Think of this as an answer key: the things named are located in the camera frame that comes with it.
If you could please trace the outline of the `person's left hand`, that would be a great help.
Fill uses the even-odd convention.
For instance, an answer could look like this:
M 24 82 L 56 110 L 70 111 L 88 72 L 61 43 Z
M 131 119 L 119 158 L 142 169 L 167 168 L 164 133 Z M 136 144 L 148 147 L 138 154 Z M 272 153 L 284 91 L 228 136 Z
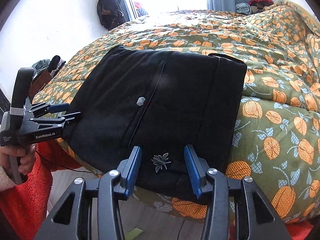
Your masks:
M 5 172 L 9 177 L 12 177 L 12 168 L 10 165 L 9 157 L 20 157 L 20 166 L 18 171 L 23 175 L 28 175 L 35 163 L 35 150 L 36 145 L 29 145 L 26 148 L 18 145 L 8 145 L 1 147 L 1 166 L 4 168 Z

